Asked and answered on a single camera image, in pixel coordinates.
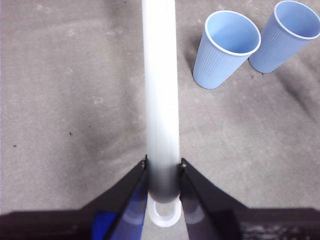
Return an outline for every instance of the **white cylinder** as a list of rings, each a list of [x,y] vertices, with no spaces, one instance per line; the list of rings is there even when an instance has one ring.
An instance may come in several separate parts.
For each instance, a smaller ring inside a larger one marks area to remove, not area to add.
[[[179,196],[179,108],[174,0],[142,0],[149,193]]]

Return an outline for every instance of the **gray floor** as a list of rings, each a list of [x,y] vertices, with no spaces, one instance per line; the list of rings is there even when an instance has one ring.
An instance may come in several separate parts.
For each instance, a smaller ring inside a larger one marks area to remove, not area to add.
[[[320,1],[301,1],[320,13]],[[180,151],[250,207],[320,208],[320,40],[221,87],[191,74],[206,17],[261,30],[277,0],[177,0]],[[79,208],[146,153],[140,0],[1,1],[1,213]],[[183,219],[144,240],[188,239]]]

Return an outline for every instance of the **blue part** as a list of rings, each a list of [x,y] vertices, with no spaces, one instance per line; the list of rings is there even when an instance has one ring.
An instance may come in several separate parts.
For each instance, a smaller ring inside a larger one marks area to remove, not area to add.
[[[314,11],[297,2],[281,2],[261,33],[260,48],[249,57],[251,66],[261,73],[271,73],[320,33],[320,19]]]
[[[103,240],[118,214],[99,211],[92,225],[92,240]]]
[[[214,13],[206,23],[208,34],[202,34],[193,78],[201,87],[215,89],[256,49],[260,34],[252,22],[235,12]]]

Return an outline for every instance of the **white ring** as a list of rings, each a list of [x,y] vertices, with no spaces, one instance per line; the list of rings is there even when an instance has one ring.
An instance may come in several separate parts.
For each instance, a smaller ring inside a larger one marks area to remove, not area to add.
[[[175,225],[179,221],[181,216],[181,201],[179,199],[179,196],[177,196],[176,199],[173,200],[174,210],[171,214],[167,216],[161,216],[157,212],[156,203],[157,202],[148,193],[148,204],[147,204],[148,215],[151,221],[155,225],[162,228],[168,228]]]

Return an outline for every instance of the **plastic cup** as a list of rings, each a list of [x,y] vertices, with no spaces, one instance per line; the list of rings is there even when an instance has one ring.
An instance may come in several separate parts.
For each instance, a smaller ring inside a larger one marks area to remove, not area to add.
[[[311,8],[291,0],[278,2],[249,62],[257,71],[271,73],[319,36],[320,18]]]
[[[205,21],[193,78],[206,89],[219,87],[260,46],[256,25],[235,11],[216,11]]]

